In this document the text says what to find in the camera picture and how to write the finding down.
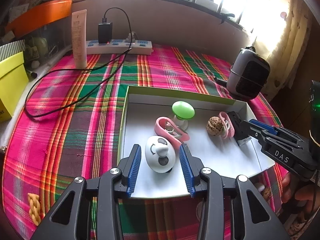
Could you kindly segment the person right hand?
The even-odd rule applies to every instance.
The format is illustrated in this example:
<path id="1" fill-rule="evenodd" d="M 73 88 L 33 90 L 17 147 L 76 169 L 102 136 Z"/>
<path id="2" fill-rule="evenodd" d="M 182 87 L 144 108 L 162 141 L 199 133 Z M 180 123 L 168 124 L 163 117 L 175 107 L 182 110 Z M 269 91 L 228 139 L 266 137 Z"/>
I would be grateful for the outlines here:
<path id="1" fill-rule="evenodd" d="M 287 173 L 282 182 L 283 191 L 281 194 L 281 201 L 283 203 L 288 202 L 293 193 L 290 189 L 291 173 Z M 298 201 L 306 201 L 304 206 L 304 213 L 313 214 L 319 209 L 319 187 L 315 187 L 314 184 L 307 185 L 299 189 L 295 193 L 295 199 Z"/>

